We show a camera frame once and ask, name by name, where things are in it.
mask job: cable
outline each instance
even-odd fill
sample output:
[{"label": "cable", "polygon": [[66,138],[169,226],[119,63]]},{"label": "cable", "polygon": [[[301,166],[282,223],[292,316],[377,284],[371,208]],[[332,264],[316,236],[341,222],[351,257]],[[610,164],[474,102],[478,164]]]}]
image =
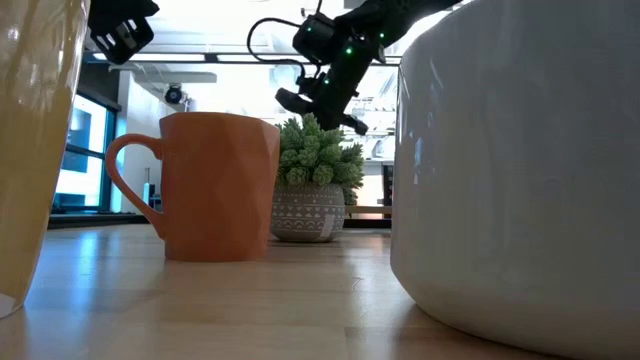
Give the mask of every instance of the cable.
[{"label": "cable", "polygon": [[154,84],[153,82],[151,82],[151,79],[149,79],[149,75],[147,75],[147,70],[145,70],[144,65],[140,65],[140,64],[134,64],[138,69],[142,70],[142,73],[144,74],[144,77],[147,79],[147,82],[159,93],[164,92],[164,90],[162,90],[161,88],[157,87],[156,84]]},{"label": "cable", "polygon": [[290,21],[287,20],[283,20],[283,19],[278,19],[278,18],[264,18],[264,19],[260,19],[258,20],[255,24],[253,24],[253,26],[251,27],[251,29],[249,30],[249,35],[247,36],[247,49],[249,50],[249,53],[256,58],[258,61],[263,62],[263,63],[267,63],[267,64],[294,64],[294,65],[298,65],[300,67],[300,76],[302,76],[303,78],[306,76],[306,72],[304,70],[304,65],[302,65],[302,63],[300,61],[294,60],[294,59],[277,59],[277,60],[268,60],[268,59],[263,59],[261,57],[258,56],[258,54],[254,53],[253,50],[251,49],[251,37],[253,36],[253,32],[256,30],[256,28],[265,22],[277,22],[280,24],[284,24],[284,25],[289,25],[289,26],[293,26],[293,27],[300,27],[300,25],[292,23]]},{"label": "cable", "polygon": [[162,80],[162,82],[166,84],[167,82],[164,81],[164,76],[162,76],[162,71],[160,71],[160,68],[158,67],[158,65],[156,64],[151,64],[151,65],[156,69],[156,71],[158,72],[158,75],[160,75],[160,80]]}]

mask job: white container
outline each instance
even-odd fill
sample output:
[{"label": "white container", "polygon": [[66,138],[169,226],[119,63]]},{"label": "white container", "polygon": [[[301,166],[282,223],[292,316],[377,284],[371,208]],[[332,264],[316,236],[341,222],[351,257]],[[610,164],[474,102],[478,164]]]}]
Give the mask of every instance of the white container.
[{"label": "white container", "polygon": [[640,359],[640,2],[477,0],[402,59],[393,271],[430,315]]},{"label": "white container", "polygon": [[0,1],[0,319],[22,306],[67,140],[88,0]]}]

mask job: mug handle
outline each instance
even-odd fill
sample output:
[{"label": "mug handle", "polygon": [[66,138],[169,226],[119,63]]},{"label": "mug handle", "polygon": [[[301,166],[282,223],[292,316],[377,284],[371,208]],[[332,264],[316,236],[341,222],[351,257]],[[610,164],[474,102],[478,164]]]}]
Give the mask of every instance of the mug handle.
[{"label": "mug handle", "polygon": [[146,146],[153,152],[156,159],[162,160],[162,140],[140,134],[126,134],[115,139],[111,145],[109,145],[105,159],[107,173],[109,173],[113,183],[118,187],[118,189],[120,189],[120,191],[122,191],[124,196],[126,196],[127,199],[129,199],[129,201],[131,201],[131,203],[149,220],[151,225],[156,229],[158,236],[164,239],[166,230],[164,214],[155,211],[149,205],[145,204],[145,202],[142,201],[142,199],[140,199],[133,190],[131,190],[129,185],[127,185],[118,173],[116,157],[123,147],[132,144]]}]

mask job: wooden table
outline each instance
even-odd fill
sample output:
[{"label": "wooden table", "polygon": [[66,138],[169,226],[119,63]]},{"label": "wooden table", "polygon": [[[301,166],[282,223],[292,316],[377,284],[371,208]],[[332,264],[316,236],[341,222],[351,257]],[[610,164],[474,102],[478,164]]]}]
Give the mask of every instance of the wooden table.
[{"label": "wooden table", "polygon": [[47,233],[0,359],[541,359],[452,330],[389,267],[389,235],[272,243],[263,261],[165,262],[148,225]]}]

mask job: plant pot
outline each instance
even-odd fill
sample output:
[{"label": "plant pot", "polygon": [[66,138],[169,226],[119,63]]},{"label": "plant pot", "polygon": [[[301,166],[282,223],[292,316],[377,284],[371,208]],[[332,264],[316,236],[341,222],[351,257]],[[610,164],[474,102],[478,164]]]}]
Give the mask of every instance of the plant pot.
[{"label": "plant pot", "polygon": [[329,242],[342,231],[344,216],[339,185],[276,186],[271,233],[280,241]]}]

